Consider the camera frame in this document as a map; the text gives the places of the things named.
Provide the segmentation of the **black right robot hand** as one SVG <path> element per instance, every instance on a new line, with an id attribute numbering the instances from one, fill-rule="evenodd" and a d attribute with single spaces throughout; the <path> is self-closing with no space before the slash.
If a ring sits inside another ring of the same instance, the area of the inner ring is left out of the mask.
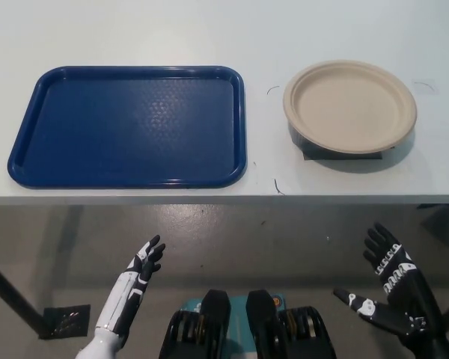
<path id="1" fill-rule="evenodd" d="M 385 292 L 386 302 L 345 289 L 333 294 L 366 322 L 399 338 L 445 334 L 443 315 L 422 271 L 401 242 L 380 223 L 367 231 L 364 258 Z"/>

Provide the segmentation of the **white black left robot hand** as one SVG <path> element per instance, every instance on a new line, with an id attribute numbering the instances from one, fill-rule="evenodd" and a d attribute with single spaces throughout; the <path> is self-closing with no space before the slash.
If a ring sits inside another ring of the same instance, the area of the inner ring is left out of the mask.
<path id="1" fill-rule="evenodd" d="M 134 255 L 119 275 L 98 318 L 96 328 L 123 337 L 138 312 L 151 277 L 161 269 L 159 261 L 165 250 L 160 235 L 154 236 Z"/>

